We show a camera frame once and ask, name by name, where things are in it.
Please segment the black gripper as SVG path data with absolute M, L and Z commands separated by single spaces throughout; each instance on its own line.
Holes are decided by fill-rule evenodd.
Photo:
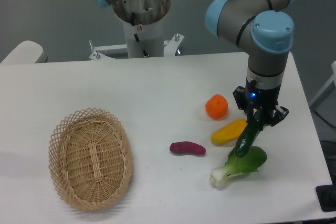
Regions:
M 246 116 L 246 122 L 255 119 L 254 113 L 259 111 L 260 131 L 267 126 L 275 126 L 286 118 L 289 110 L 278 104 L 280 86 L 272 89 L 260 89 L 257 81 L 246 81 L 245 87 L 238 86 L 233 92 L 236 104 Z

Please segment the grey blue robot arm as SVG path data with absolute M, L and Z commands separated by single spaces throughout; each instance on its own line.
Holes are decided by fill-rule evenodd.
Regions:
M 164 55 L 160 22 L 170 0 L 93 1 L 103 8 L 112 6 L 124 22 L 129 57 Z M 214 0 L 206 10 L 206 28 L 248 55 L 246 84 L 234 91 L 234 98 L 248 125 L 259 130 L 278 124 L 289 112 L 279 106 L 278 95 L 295 30 L 283 9 L 293 1 Z

